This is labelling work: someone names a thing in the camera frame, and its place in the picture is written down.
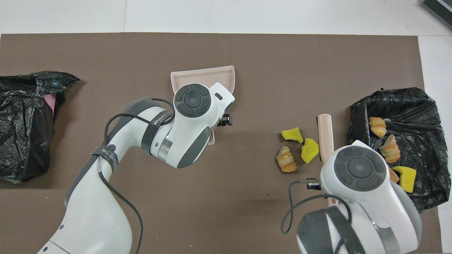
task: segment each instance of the black cable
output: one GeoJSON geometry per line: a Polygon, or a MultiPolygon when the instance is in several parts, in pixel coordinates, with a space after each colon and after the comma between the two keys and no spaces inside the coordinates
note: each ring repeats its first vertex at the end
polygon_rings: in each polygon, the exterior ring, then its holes
{"type": "Polygon", "coordinates": [[[168,118],[166,121],[164,121],[164,122],[162,123],[162,125],[165,125],[165,124],[170,123],[170,122],[174,119],[174,115],[175,115],[175,111],[174,111],[174,106],[173,106],[173,104],[172,104],[171,102],[165,100],[165,99],[160,99],[160,98],[151,98],[151,100],[163,101],[164,103],[168,104],[168,105],[171,107],[171,109],[173,110],[173,115],[172,115],[170,118],[168,118]]]}
{"type": "Polygon", "coordinates": [[[116,194],[116,196],[118,196],[122,201],[124,201],[127,205],[130,206],[130,208],[132,208],[132,210],[135,212],[135,214],[138,217],[138,220],[140,221],[140,238],[138,238],[138,246],[137,246],[137,250],[135,251],[135,254],[138,254],[138,251],[140,250],[140,245],[141,245],[141,239],[143,237],[143,221],[141,220],[141,216],[140,213],[138,212],[138,210],[132,205],[132,203],[130,203],[123,195],[121,195],[104,177],[104,175],[102,174],[102,172],[99,172],[99,177],[102,180],[102,182],[105,184],[105,186],[107,186],[107,188],[109,188],[114,194],[116,194]]]}
{"type": "Polygon", "coordinates": [[[114,119],[118,118],[118,117],[133,117],[133,118],[137,118],[139,120],[142,120],[145,123],[150,123],[150,121],[148,121],[145,118],[142,118],[140,116],[134,115],[134,114],[129,114],[129,113],[121,113],[121,114],[117,114],[114,115],[112,118],[110,118],[110,120],[107,122],[107,124],[105,125],[105,130],[104,130],[104,141],[102,144],[107,145],[108,142],[110,140],[108,140],[108,127],[110,126],[111,122],[113,122],[114,119]]]}
{"type": "MultiPolygon", "coordinates": [[[[291,185],[296,184],[296,183],[298,183],[298,181],[291,183],[291,184],[289,185],[289,189],[290,189],[291,185]]],[[[317,198],[334,198],[334,199],[337,199],[337,200],[341,201],[341,202],[344,204],[345,209],[347,209],[347,215],[348,215],[348,219],[347,219],[347,220],[348,220],[348,222],[349,222],[350,224],[352,224],[352,211],[350,210],[350,207],[348,206],[348,204],[347,204],[343,199],[341,199],[340,197],[338,197],[338,196],[336,196],[336,195],[322,194],[322,195],[316,195],[316,196],[312,196],[312,197],[310,197],[310,198],[303,199],[303,200],[301,200],[300,202],[296,203],[294,206],[292,205],[292,202],[291,202],[291,207],[290,207],[289,211],[287,211],[286,215],[285,215],[284,218],[282,219],[282,222],[281,222],[281,232],[282,232],[283,234],[287,234],[287,233],[289,232],[290,227],[292,226],[292,217],[291,217],[291,222],[290,222],[290,225],[289,225],[289,229],[288,229],[287,231],[284,231],[284,222],[286,221],[287,216],[289,216],[289,214],[292,214],[292,215],[293,215],[293,210],[294,210],[295,208],[297,208],[298,206],[300,206],[300,205],[302,205],[302,204],[304,204],[304,203],[306,203],[306,202],[308,202],[308,201],[311,201],[311,200],[314,200],[314,199],[317,199],[317,198]]],[[[336,249],[335,249],[335,251],[334,251],[334,254],[338,254],[338,253],[339,253],[340,247],[342,246],[343,243],[344,243],[344,242],[342,241],[342,238],[341,238],[341,239],[339,240],[339,242],[338,242],[338,245],[336,246],[336,249]]]]}
{"type": "MultiPolygon", "coordinates": [[[[289,184],[289,202],[290,202],[290,207],[293,207],[292,191],[291,191],[291,189],[292,189],[292,186],[293,186],[294,184],[297,184],[297,183],[301,183],[301,181],[295,181],[295,182],[289,184]]],[[[293,210],[290,212],[290,222],[289,222],[289,227],[287,228],[286,231],[283,232],[284,234],[287,234],[287,233],[290,231],[290,228],[292,227],[292,222],[293,222],[293,210]]]]}

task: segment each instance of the croissant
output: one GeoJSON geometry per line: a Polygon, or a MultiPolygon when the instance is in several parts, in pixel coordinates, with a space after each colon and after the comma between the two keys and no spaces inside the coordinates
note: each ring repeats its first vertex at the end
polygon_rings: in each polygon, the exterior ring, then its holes
{"type": "Polygon", "coordinates": [[[282,172],[293,172],[297,170],[297,165],[293,160],[292,153],[287,146],[283,146],[276,157],[279,167],[281,167],[282,172]]]}
{"type": "Polygon", "coordinates": [[[369,125],[370,130],[378,137],[384,137],[386,135],[386,123],[383,119],[370,117],[369,125]]]}
{"type": "Polygon", "coordinates": [[[389,179],[394,183],[398,183],[400,180],[399,176],[392,169],[389,169],[389,179]]]}
{"type": "Polygon", "coordinates": [[[399,146],[397,145],[394,135],[389,135],[385,141],[385,144],[380,147],[380,152],[387,163],[396,162],[400,158],[399,146]]]}

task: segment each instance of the pink object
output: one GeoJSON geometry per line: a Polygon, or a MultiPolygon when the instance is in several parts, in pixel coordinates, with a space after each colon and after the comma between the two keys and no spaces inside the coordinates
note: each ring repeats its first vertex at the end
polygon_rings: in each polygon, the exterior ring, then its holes
{"type": "Polygon", "coordinates": [[[55,111],[55,102],[57,100],[56,98],[57,98],[57,96],[55,94],[44,95],[44,100],[46,100],[47,104],[52,109],[52,113],[55,111]]]}
{"type": "MultiPolygon", "coordinates": [[[[216,82],[222,84],[231,93],[234,92],[235,86],[235,69],[233,65],[191,70],[191,71],[173,71],[171,72],[171,85],[174,93],[186,84],[200,83],[206,87],[211,87],[216,82]]],[[[210,131],[210,140],[208,145],[215,143],[215,134],[210,131]]]]}

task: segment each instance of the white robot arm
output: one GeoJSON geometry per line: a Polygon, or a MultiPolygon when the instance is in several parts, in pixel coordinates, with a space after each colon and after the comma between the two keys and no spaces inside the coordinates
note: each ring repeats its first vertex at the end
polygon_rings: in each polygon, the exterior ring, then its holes
{"type": "Polygon", "coordinates": [[[327,194],[345,201],[352,221],[344,204],[306,214],[297,228],[303,254],[402,254],[418,248],[419,213],[370,147],[355,141],[339,148],[325,162],[320,181],[327,194]]]}
{"type": "Polygon", "coordinates": [[[210,88],[188,84],[174,95],[174,118],[152,99],[130,104],[72,183],[63,221],[38,253],[128,254],[129,222],[101,177],[108,181],[131,146],[140,146],[175,168],[191,165],[234,100],[220,83],[210,88]]]}

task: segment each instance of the fake food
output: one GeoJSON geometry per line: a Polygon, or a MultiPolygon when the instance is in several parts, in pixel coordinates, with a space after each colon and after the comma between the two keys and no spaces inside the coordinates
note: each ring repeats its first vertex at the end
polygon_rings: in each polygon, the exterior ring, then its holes
{"type": "Polygon", "coordinates": [[[282,172],[293,172],[297,170],[297,165],[293,160],[292,153],[287,146],[283,146],[276,157],[279,167],[281,167],[282,172]]]}
{"type": "Polygon", "coordinates": [[[396,166],[392,167],[392,169],[400,173],[400,187],[402,187],[404,191],[412,193],[414,189],[414,179],[416,178],[416,170],[404,166],[396,166]]]}
{"type": "Polygon", "coordinates": [[[400,150],[394,135],[389,135],[382,147],[380,147],[381,155],[387,163],[396,162],[400,158],[400,150]]]}
{"type": "Polygon", "coordinates": [[[386,123],[381,118],[370,117],[369,118],[370,130],[378,137],[384,137],[386,135],[386,123]]]}
{"type": "Polygon", "coordinates": [[[392,169],[389,169],[389,180],[394,183],[398,183],[400,180],[399,176],[392,169]]]}
{"type": "Polygon", "coordinates": [[[310,138],[305,139],[305,145],[301,147],[301,158],[309,163],[317,154],[319,154],[319,145],[310,138]]]}
{"type": "Polygon", "coordinates": [[[285,140],[295,140],[300,144],[303,143],[303,137],[301,136],[300,129],[298,129],[298,127],[282,131],[281,135],[285,140]]]}

